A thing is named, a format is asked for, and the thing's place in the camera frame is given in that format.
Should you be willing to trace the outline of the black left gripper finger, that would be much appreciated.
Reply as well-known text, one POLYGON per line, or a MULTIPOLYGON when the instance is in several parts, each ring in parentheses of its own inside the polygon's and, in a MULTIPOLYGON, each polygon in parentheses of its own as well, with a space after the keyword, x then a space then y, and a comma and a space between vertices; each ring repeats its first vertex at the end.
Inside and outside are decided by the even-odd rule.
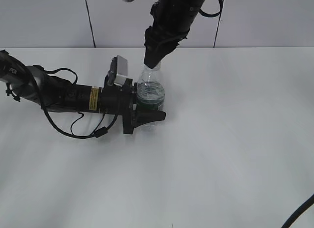
POLYGON ((166 112, 163 111, 150 109, 136 110, 133 120, 133 126, 134 128, 137 128, 148 123, 164 121, 165 118, 166 112))

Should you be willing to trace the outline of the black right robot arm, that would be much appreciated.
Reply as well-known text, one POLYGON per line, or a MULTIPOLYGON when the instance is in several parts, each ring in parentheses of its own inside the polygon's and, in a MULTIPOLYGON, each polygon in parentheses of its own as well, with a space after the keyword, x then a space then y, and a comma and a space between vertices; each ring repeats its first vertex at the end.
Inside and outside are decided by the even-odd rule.
POLYGON ((159 0, 151 8, 153 24, 145 31, 144 64, 155 68, 186 39, 205 0, 159 0))

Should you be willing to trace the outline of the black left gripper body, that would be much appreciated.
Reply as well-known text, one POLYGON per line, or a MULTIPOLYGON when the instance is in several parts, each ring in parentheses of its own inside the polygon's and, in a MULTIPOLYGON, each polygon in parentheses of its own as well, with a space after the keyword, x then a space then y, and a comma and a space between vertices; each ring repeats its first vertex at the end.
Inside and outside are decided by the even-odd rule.
POLYGON ((100 113, 113 115, 112 122, 106 127, 109 130, 115 124, 118 116, 122 117, 123 133, 131 135, 134 131, 135 87, 133 79, 127 78, 123 85, 109 84, 105 78, 100 94, 100 113))

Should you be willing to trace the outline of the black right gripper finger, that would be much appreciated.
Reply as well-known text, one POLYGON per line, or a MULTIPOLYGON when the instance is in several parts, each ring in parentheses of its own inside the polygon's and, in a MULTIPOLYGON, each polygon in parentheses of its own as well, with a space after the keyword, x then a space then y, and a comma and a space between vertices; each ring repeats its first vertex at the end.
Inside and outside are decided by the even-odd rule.
POLYGON ((144 64, 154 69, 162 59, 173 52, 177 45, 160 45, 160 46, 145 46, 144 64))

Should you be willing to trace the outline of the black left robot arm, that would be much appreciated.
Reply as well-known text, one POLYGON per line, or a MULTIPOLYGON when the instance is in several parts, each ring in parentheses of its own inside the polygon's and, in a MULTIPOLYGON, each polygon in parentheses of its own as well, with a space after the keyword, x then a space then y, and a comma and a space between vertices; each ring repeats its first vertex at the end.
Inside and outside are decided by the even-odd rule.
POLYGON ((122 117, 124 134, 147 123, 164 121, 166 113, 148 109, 137 100, 137 86, 128 78, 128 62, 115 56, 105 76, 103 87, 79 85, 56 76, 60 69, 45 70, 40 65, 25 66, 7 51, 0 52, 0 80, 6 84, 6 94, 17 102, 24 98, 38 104, 48 121, 61 134, 79 139, 99 138, 108 133, 119 116, 122 117), (85 136, 62 131, 49 113, 94 113, 113 115, 108 126, 100 127, 85 136))

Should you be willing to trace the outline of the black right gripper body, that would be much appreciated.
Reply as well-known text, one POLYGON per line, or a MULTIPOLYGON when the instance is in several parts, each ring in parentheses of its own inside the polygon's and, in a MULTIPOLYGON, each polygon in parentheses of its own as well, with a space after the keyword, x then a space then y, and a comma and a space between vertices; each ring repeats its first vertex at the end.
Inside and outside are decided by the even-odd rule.
POLYGON ((149 26, 144 33, 145 56, 166 56, 186 39, 189 26, 149 26))

